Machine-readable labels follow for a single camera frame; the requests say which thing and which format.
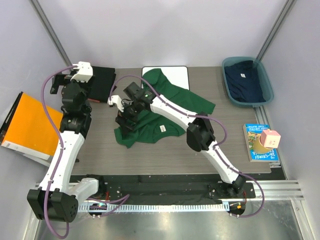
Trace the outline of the green t shirt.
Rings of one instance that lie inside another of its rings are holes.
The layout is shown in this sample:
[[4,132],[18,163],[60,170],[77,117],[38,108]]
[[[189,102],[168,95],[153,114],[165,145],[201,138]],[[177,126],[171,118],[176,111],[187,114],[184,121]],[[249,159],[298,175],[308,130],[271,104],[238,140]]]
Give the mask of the green t shirt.
[[209,150],[216,142],[209,119],[215,104],[172,84],[160,68],[146,72],[141,81],[142,85],[128,85],[124,89],[127,98],[116,105],[116,142],[131,148],[137,142],[155,144],[186,135],[192,150]]

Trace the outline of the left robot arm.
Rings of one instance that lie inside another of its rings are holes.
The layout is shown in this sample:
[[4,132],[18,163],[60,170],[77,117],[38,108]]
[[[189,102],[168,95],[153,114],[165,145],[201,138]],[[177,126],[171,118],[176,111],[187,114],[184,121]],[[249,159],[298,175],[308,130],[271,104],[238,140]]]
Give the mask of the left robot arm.
[[74,68],[70,74],[58,73],[52,79],[51,94],[62,87],[62,120],[58,144],[49,169],[37,189],[29,190],[27,201],[39,220],[71,223],[78,206],[88,198],[102,199],[107,192],[103,177],[86,175],[69,187],[72,169],[91,125],[92,108],[88,101],[94,82],[92,67]]

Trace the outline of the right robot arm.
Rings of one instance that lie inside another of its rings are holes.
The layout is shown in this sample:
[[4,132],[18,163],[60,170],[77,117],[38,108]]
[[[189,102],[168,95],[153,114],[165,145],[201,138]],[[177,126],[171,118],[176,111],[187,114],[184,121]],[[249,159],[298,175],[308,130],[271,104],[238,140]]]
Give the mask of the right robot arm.
[[186,143],[195,152],[203,154],[218,171],[226,193],[233,198],[244,191],[246,177],[232,165],[216,140],[211,122],[205,113],[187,110],[158,93],[150,84],[140,87],[132,82],[124,89],[130,103],[123,103],[118,95],[111,94],[108,104],[118,108],[116,122],[125,133],[133,130],[133,122],[143,110],[161,115],[180,126],[186,133]]

